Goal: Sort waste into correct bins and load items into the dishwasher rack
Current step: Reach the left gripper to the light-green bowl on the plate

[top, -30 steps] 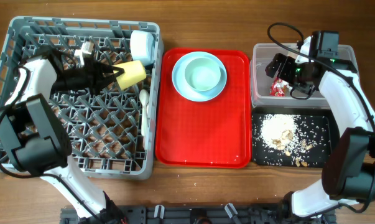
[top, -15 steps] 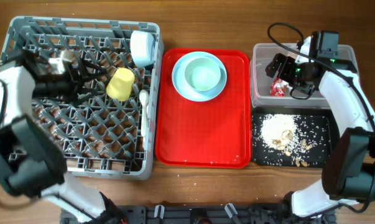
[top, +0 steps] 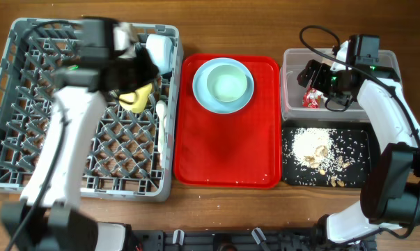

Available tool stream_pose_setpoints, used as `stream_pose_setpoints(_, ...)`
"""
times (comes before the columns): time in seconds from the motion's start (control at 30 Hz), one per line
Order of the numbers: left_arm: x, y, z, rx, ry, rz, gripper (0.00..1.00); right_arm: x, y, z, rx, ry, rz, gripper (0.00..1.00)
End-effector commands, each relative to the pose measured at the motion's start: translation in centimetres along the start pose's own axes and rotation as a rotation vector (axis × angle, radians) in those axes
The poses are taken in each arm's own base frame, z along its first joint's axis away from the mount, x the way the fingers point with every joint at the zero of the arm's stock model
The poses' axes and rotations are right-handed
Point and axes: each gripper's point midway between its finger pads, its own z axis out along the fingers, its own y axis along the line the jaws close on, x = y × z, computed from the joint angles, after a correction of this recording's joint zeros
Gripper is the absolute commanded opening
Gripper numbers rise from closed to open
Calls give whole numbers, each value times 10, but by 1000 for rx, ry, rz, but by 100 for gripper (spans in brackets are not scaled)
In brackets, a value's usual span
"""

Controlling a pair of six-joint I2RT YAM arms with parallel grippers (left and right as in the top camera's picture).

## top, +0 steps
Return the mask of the red candy wrapper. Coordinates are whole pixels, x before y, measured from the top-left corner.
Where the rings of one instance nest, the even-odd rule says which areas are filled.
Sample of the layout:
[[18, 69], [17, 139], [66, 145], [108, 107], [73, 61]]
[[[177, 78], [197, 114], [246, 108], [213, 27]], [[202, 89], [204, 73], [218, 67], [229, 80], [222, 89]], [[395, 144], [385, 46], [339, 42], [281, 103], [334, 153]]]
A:
[[319, 108], [322, 93], [314, 88], [308, 88], [302, 99], [302, 106], [306, 108]]

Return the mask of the light green bowl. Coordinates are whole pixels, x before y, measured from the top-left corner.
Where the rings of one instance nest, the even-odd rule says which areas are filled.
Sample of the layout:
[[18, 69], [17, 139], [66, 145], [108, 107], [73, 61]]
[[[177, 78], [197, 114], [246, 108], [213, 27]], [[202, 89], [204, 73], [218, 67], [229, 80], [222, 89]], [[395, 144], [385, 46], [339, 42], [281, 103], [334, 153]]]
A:
[[222, 64], [213, 68], [207, 77], [210, 95], [221, 102], [240, 99], [247, 90], [247, 76], [237, 66]]

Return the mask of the yellow plastic cup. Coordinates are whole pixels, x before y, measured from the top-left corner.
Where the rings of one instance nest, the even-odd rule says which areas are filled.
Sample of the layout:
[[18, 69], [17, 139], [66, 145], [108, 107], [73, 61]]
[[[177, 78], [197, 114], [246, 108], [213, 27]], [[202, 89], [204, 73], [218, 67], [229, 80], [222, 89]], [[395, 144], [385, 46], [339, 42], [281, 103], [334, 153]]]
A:
[[148, 96], [151, 94], [152, 90], [153, 85], [150, 83], [137, 89], [135, 92], [119, 95], [119, 103], [123, 109], [139, 114], [145, 110], [148, 102]]

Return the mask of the small blue food bowl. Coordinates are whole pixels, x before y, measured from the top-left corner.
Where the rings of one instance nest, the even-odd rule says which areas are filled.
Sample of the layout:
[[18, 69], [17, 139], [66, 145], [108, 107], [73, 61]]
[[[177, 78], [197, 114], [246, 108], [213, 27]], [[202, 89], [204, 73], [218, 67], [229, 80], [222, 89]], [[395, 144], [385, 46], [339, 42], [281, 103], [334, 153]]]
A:
[[161, 75], [172, 71], [173, 43], [170, 38], [150, 34], [146, 41], [146, 49]]

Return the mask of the white plastic spoon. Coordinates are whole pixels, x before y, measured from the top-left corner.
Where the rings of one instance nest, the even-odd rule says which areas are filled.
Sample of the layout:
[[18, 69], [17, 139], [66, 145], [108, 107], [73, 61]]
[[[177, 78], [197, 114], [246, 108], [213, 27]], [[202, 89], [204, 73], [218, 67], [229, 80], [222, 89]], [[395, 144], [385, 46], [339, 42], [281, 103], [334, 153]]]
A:
[[165, 118], [167, 113], [167, 105], [164, 101], [159, 100], [155, 107], [159, 119], [159, 136], [158, 136], [158, 151], [164, 152], [165, 149]]

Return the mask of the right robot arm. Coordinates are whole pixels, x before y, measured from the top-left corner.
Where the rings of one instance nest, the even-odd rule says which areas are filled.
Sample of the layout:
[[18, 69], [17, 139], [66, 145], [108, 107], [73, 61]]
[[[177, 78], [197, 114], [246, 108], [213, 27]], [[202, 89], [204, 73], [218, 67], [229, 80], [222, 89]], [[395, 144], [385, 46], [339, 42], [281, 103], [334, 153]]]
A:
[[332, 65], [310, 60], [297, 76], [300, 86], [321, 91], [343, 106], [358, 102], [366, 112], [381, 156], [361, 189], [359, 202], [325, 219], [327, 242], [355, 243], [420, 225], [420, 125], [403, 97], [398, 73], [380, 66], [380, 39], [353, 35], [333, 49]]

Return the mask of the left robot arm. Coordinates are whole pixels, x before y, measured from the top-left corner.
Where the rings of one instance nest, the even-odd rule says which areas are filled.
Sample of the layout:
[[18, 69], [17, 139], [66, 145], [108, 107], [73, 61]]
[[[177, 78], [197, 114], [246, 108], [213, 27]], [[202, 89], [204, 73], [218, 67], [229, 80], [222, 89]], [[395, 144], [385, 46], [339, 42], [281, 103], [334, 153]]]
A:
[[7, 250], [137, 250], [128, 224], [98, 222], [78, 207], [81, 177], [95, 128], [107, 97], [130, 93], [159, 76], [142, 45], [133, 56], [69, 60], [54, 71], [59, 87], [45, 141], [31, 180], [20, 200], [4, 204], [2, 224], [10, 236]]

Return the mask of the light blue plate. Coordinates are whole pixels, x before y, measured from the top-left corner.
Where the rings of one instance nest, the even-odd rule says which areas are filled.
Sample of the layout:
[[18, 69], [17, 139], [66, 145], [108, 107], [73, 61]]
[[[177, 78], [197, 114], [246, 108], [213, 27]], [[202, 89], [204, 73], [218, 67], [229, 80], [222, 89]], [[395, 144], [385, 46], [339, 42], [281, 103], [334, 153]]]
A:
[[[216, 66], [231, 64], [239, 67], [247, 76], [247, 90], [243, 96], [233, 102], [221, 102], [214, 99], [207, 89], [207, 77]], [[205, 62], [195, 73], [192, 81], [192, 91], [198, 103], [206, 110], [216, 114], [231, 114], [241, 110], [251, 100], [254, 94], [254, 79], [248, 68], [235, 59], [219, 57]]]

